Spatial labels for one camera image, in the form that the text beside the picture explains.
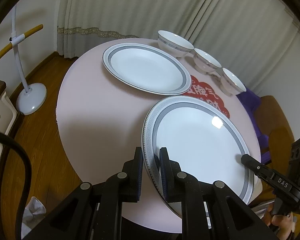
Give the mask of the person right hand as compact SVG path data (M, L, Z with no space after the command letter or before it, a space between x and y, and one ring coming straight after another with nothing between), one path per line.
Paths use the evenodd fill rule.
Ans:
M271 203L267 206L267 209L262 217L262 221L266 224L266 226L277 226L278 230L276 236L278 239L287 240L293 238L293 227L294 220L293 214L290 213L287 216L283 215L271 215L274 204Z

